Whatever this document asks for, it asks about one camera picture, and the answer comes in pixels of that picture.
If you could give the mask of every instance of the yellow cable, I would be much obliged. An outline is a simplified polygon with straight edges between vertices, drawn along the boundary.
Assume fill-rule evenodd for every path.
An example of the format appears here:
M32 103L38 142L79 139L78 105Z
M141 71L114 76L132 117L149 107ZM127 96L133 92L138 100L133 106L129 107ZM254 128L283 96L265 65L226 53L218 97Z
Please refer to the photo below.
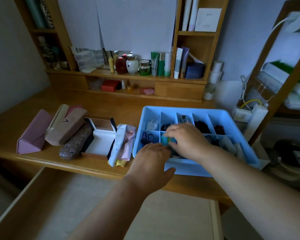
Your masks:
M252 99L252 100L249 100L249 101L245 102L240 108L242 109L246 104L248 104L248 103L250 103L252 101L258 101L260 103L260 106L262 106L262 103L261 103L260 100L258 100L258 99Z

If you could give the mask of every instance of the hand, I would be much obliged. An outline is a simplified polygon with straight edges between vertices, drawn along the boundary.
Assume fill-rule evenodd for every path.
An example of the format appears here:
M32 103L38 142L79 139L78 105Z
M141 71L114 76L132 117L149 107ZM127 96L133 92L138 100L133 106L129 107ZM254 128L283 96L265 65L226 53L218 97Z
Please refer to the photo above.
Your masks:
M190 123L174 124L168 127L165 137L174 137L178 144L169 142L179 155L200 163L203 154L213 148L201 132Z
M175 168L164 171L170 156L171 151L161 143L147 144L136 154L125 178L148 196L164 187L175 173Z

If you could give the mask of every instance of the light blue cloth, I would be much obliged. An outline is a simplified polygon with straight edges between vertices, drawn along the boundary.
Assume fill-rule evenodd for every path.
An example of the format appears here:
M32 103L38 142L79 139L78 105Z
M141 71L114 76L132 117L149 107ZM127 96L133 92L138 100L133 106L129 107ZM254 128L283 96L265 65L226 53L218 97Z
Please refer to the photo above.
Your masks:
M122 144L124 143L126 128L127 128L126 124L120 124L117 126L117 132L115 134L114 144L109 158L109 164L111 167L114 167L116 165L117 156L119 154Z

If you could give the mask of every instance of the forearm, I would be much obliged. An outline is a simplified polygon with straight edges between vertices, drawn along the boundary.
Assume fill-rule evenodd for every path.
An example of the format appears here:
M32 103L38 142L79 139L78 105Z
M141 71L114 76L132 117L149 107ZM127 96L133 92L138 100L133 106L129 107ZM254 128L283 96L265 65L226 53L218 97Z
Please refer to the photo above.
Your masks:
M146 197L124 177L76 227L69 239L123 239Z
M300 193L218 147L200 163L264 239L300 239Z

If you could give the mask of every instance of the person's left hand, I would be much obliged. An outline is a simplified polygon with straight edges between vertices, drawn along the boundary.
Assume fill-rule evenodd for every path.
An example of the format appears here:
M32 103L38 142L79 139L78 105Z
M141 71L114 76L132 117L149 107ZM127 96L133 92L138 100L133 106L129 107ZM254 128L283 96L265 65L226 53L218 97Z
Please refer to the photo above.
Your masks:
M175 168L164 171L164 164L171 151L161 143L147 144L136 154L128 173L124 177L149 195L164 187L175 173Z

